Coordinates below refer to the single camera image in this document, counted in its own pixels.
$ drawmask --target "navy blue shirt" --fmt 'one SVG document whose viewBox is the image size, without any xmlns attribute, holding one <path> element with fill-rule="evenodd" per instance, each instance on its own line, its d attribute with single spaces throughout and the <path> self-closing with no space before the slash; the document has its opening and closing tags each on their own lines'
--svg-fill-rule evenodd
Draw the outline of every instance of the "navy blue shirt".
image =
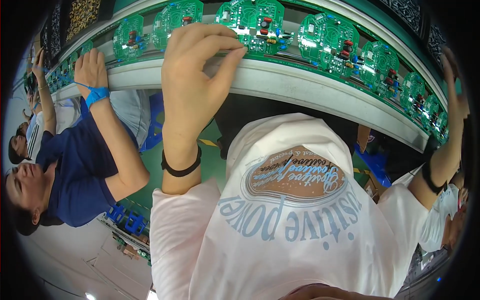
<svg viewBox="0 0 480 300">
<path fill-rule="evenodd" d="M 122 122 L 135 146 L 132 131 Z M 61 134 L 43 132 L 36 162 L 45 172 L 55 161 L 47 214 L 73 227 L 82 226 L 115 204 L 105 178 L 118 173 L 112 154 L 89 114 Z"/>
</svg>

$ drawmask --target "wrist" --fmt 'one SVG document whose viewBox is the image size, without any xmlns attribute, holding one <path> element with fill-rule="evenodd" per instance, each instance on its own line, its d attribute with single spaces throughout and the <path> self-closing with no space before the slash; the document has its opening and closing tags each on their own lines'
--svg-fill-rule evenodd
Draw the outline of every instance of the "wrist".
<svg viewBox="0 0 480 300">
<path fill-rule="evenodd" d="M 185 170 L 197 159 L 198 144 L 162 129 L 163 151 L 168 165 L 174 170 Z"/>
</svg>

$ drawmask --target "black hair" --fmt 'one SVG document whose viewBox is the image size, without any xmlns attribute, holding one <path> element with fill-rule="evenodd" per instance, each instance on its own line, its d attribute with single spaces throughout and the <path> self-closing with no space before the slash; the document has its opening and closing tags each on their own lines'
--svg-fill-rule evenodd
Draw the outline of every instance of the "black hair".
<svg viewBox="0 0 480 300">
<path fill-rule="evenodd" d="M 5 176 L 5 185 L 7 184 L 8 175 L 9 174 Z M 56 216 L 53 216 L 53 217 L 48 216 L 48 211 L 46 210 L 40 215 L 40 219 L 38 223 L 35 225 L 32 223 L 32 214 L 28 210 L 22 207 L 19 207 L 17 205 L 14 205 L 11 201 L 7 201 L 7 203 L 9 204 L 8 206 L 10 206 L 10 209 L 13 212 L 12 214 L 13 223 L 15 224 L 15 227 L 18 233 L 20 233 L 21 235 L 24 235 L 24 236 L 31 235 L 37 230 L 38 226 L 40 225 L 56 226 L 56 225 L 62 225 L 64 223 L 62 220 L 60 220 Z"/>
</svg>

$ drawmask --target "finger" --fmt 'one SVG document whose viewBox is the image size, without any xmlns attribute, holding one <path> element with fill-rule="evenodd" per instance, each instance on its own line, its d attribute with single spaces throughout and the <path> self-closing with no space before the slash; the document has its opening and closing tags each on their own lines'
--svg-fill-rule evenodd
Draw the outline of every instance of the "finger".
<svg viewBox="0 0 480 300">
<path fill-rule="evenodd" d="M 174 49 L 177 48 L 177 44 L 179 43 L 179 41 L 182 39 L 182 37 L 185 35 L 185 33 L 188 30 L 191 30 L 192 28 L 199 27 L 199 26 L 202 26 L 202 24 L 201 23 L 192 23 L 192 24 L 188 24 L 186 26 L 175 28 L 172 32 L 172 35 L 168 39 L 167 51 L 165 52 L 165 55 L 167 55 L 167 52 L 168 53 L 173 52 Z"/>
<path fill-rule="evenodd" d="M 36 55 L 35 55 L 35 63 L 34 63 L 35 65 L 38 64 L 38 59 L 40 58 L 40 53 L 41 53 L 42 51 L 43 51 L 43 47 L 41 47 L 41 48 L 37 51 L 37 53 L 36 53 Z"/>
<path fill-rule="evenodd" d="M 205 61 L 220 50 L 235 50 L 238 48 L 244 48 L 243 44 L 238 40 L 229 36 L 213 35 L 205 37 L 193 47 L 190 46 L 189 53 L 192 57 L 198 58 L 198 62 L 203 67 Z"/>
<path fill-rule="evenodd" d="M 78 74 L 78 72 L 82 68 L 83 63 L 84 63 L 84 56 L 82 55 L 75 61 L 75 74 Z"/>
<path fill-rule="evenodd" d="M 444 65 L 444 77 L 448 87 L 448 101 L 456 101 L 455 79 L 453 77 L 452 66 L 444 54 L 440 56 L 440 60 Z"/>
<path fill-rule="evenodd" d="M 207 36 L 227 36 L 236 39 L 235 31 L 222 24 L 200 24 L 200 26 L 190 27 L 177 46 L 180 53 L 188 50 L 192 45 L 197 44 Z"/>
<path fill-rule="evenodd" d="M 103 52 L 99 52 L 98 53 L 98 56 L 97 56 L 97 59 L 96 59 L 96 63 L 99 65 L 99 66 L 105 66 L 105 54 Z"/>
<path fill-rule="evenodd" d="M 87 52 L 84 55 L 84 61 L 82 63 L 82 68 L 88 67 L 89 64 L 90 64 L 90 52 Z"/>
<path fill-rule="evenodd" d="M 98 60 L 98 50 L 96 48 L 92 48 L 90 50 L 90 63 L 91 64 L 96 64 L 96 61 Z"/>
<path fill-rule="evenodd" d="M 442 47 L 442 52 L 445 54 L 447 60 L 450 62 L 450 66 L 452 67 L 452 71 L 453 71 L 453 76 L 460 77 L 459 76 L 460 74 L 458 73 L 458 67 L 457 67 L 457 64 L 456 64 L 456 60 L 455 60 L 455 55 L 453 54 L 451 49 L 447 46 L 443 46 Z"/>
<path fill-rule="evenodd" d="M 213 95 L 213 99 L 221 99 L 221 101 L 225 100 L 230 87 L 232 86 L 232 81 L 235 77 L 237 66 L 246 52 L 247 48 L 242 47 L 233 50 L 227 54 L 227 56 L 225 56 L 220 64 L 220 68 L 218 68 L 216 75 L 210 82 L 210 86 L 212 87 L 211 90 L 213 93 L 215 93 L 215 95 Z"/>
</svg>

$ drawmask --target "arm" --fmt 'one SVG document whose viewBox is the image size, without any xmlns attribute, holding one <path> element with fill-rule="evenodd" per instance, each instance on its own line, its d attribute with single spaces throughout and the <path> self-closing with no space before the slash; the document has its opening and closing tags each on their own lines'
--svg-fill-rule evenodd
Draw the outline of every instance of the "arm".
<svg viewBox="0 0 480 300">
<path fill-rule="evenodd" d="M 107 87 L 104 54 L 94 48 L 80 57 L 75 64 L 75 81 L 92 87 Z M 78 89 L 87 99 L 90 90 L 81 85 L 78 85 Z M 115 201 L 120 201 L 147 185 L 150 174 L 113 111 L 110 99 L 107 97 L 93 103 L 90 111 L 117 165 L 118 173 L 105 178 L 105 182 Z"/>
<path fill-rule="evenodd" d="M 32 67 L 33 73 L 38 82 L 38 93 L 40 95 L 40 101 L 42 102 L 41 107 L 39 107 L 40 104 L 37 105 L 34 113 L 38 114 L 43 111 L 43 120 L 45 123 L 44 128 L 46 131 L 55 135 L 57 133 L 57 115 L 55 114 L 52 96 L 50 95 L 50 89 L 48 88 L 45 73 L 43 71 L 43 55 L 44 51 L 43 48 L 41 48 L 35 56 L 35 62 Z"/>
<path fill-rule="evenodd" d="M 449 50 L 444 50 L 448 55 L 442 55 L 444 64 L 445 81 L 448 84 L 448 126 L 449 139 L 438 149 L 430 159 L 431 179 L 435 186 L 440 187 L 449 182 L 455 174 L 460 163 L 463 120 L 469 114 L 467 99 L 462 95 L 456 95 L 454 72 L 451 64 L 454 64 L 453 55 Z M 427 209 L 431 209 L 438 195 L 430 190 L 423 179 L 422 172 L 418 172 L 408 186 L 412 194 Z"/>
<path fill-rule="evenodd" d="M 219 50 L 233 51 L 210 79 L 202 69 Z M 245 52 L 235 32 L 223 25 L 194 23 L 174 30 L 162 66 L 162 135 L 165 158 L 172 169 L 185 170 L 195 162 L 198 135 L 225 101 Z M 191 72 L 185 73 L 182 68 Z M 172 176 L 165 170 L 162 190 L 165 194 L 185 194 L 200 182 L 200 167 L 184 177 Z"/>
</svg>

